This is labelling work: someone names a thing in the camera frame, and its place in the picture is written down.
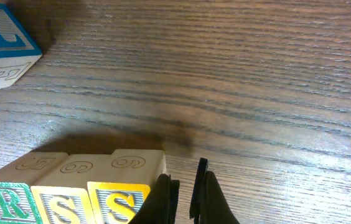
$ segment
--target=brown wooden surface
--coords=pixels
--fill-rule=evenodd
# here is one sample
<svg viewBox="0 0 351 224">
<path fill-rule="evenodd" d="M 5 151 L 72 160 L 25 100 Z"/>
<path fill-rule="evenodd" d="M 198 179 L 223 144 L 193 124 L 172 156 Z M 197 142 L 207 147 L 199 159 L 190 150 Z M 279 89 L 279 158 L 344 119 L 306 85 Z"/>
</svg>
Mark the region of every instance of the brown wooden surface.
<svg viewBox="0 0 351 224">
<path fill-rule="evenodd" d="M 241 223 L 351 223 L 351 1 L 14 1 L 46 52 L 0 90 L 0 167 L 163 148 Z"/>
</svg>

